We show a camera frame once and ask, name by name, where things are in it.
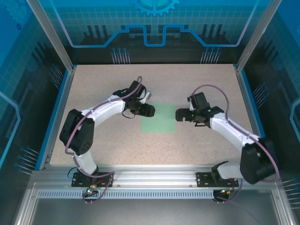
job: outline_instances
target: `work surface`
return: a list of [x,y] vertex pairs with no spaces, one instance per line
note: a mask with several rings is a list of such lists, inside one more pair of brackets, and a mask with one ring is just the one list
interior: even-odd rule
[[[199,165],[239,159],[240,152],[222,135],[194,123],[176,122],[175,111],[189,108],[187,97],[200,85],[220,87],[230,101],[229,117],[252,131],[233,65],[79,65],[72,82],[60,130],[68,112],[91,108],[111,94],[128,88],[142,76],[151,91],[147,103],[154,104],[153,118],[126,119],[117,114],[100,124],[91,147],[97,165]],[[226,108],[223,95],[210,87],[201,89],[210,106]],[[57,137],[52,166],[70,166]]]

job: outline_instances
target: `green mat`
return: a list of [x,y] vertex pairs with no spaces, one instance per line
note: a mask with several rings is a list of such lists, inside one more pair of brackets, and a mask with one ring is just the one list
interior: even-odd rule
[[175,105],[173,103],[149,103],[155,107],[154,117],[141,117],[144,133],[175,133]]

